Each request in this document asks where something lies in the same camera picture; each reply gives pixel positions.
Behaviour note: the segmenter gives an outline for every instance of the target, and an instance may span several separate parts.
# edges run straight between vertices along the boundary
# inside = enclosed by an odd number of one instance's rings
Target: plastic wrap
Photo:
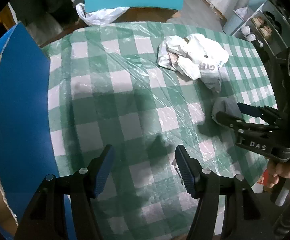
[[[197,200],[186,193],[175,169],[179,144],[203,167],[228,177],[242,173],[251,184],[266,166],[262,156],[235,147],[234,134],[213,121],[217,96],[201,80],[157,65],[158,46],[173,33],[203,33],[237,51],[229,40],[238,40],[225,34],[155,22],[87,27],[44,48],[51,59],[49,123],[61,176],[85,167],[106,144],[116,150],[104,192],[92,200],[104,239],[170,239],[188,232]],[[250,94],[253,87],[265,96],[248,97],[251,103],[273,106],[262,62],[248,42],[240,44],[262,79],[251,78],[253,69],[246,69],[249,82],[238,86],[232,70],[238,67],[230,56],[221,71],[220,96],[245,102],[241,93]]]

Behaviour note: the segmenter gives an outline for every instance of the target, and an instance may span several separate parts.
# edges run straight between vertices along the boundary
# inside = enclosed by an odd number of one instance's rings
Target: white cup
[[[256,40],[256,36],[254,33],[249,34],[248,36],[246,36],[246,39],[251,42],[251,41],[255,41]]]
[[[243,33],[244,36],[247,36],[251,33],[251,29],[249,26],[244,26],[243,28],[241,28],[241,32]]]

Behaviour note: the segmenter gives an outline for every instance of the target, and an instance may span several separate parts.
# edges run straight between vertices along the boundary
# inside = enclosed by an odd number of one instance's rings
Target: shelf
[[[272,29],[272,34],[271,34],[271,36],[272,36],[272,38],[273,38],[273,34],[276,36],[276,37],[278,37],[278,40],[282,43],[282,45],[283,45],[283,49],[287,49],[287,45],[286,45],[286,43],[285,43],[285,41],[283,40],[283,38],[282,38],[282,36],[279,34],[279,32],[278,32],[278,30],[275,28],[275,26],[272,24],[272,20],[270,20],[265,14],[263,14],[262,12],[260,12],[260,15],[264,18],[264,19],[266,19],[266,22],[267,22],[267,24],[271,27],[271,29]]]
[[[260,6],[259,8],[257,8],[257,10],[256,10],[255,12],[253,12],[253,14],[252,14],[252,15],[251,15],[247,20],[245,20],[245,21],[241,24],[241,26],[240,26],[240,27],[235,31],[235,33],[233,33],[233,36],[235,36],[235,35],[237,34],[237,32],[238,32],[241,28],[245,27],[246,24],[247,24],[247,22],[248,22],[250,19],[252,19],[253,17],[255,17],[255,15],[258,14],[258,13],[261,11],[261,9],[262,9],[264,3],[262,3],[261,6]]]
[[[262,11],[269,11],[275,17],[275,20],[278,21],[282,25],[282,34],[286,45],[290,46],[290,24],[287,22],[287,19],[281,14],[281,12],[276,8],[276,6],[271,2],[271,0],[266,0]]]
[[[270,58],[276,58],[274,52],[272,51],[271,47],[269,46],[267,40],[263,37],[260,30],[256,27],[256,25],[252,21],[248,21],[249,26],[252,27],[252,30],[254,30],[254,33],[258,35],[258,38],[261,42],[263,42],[263,48],[265,51],[269,53]]]

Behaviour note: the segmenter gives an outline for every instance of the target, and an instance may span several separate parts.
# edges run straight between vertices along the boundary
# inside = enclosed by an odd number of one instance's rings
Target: metal screw
[[[79,170],[79,173],[80,174],[85,174],[85,173],[87,173],[88,172],[88,169],[87,168],[81,168],[80,170]]]
[[[45,177],[45,180],[47,181],[50,181],[54,178],[53,174],[48,174],[46,177]]]
[[[202,169],[202,173],[204,173],[204,174],[210,174],[211,173],[211,170],[209,168],[203,168]]]
[[[236,175],[236,178],[239,180],[239,181],[242,181],[244,179],[244,176],[242,174],[237,174]]]

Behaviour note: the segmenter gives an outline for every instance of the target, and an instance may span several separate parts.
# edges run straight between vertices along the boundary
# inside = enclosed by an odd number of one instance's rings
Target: gray cloth
[[[213,120],[217,124],[221,125],[216,120],[216,114],[218,112],[225,112],[227,114],[231,114],[233,116],[242,118],[242,113],[239,110],[239,108],[237,106],[237,103],[234,100],[229,99],[229,98],[218,98],[218,99],[216,99],[216,101],[214,103],[214,106],[213,106],[213,109],[212,109],[212,118],[213,118]]]

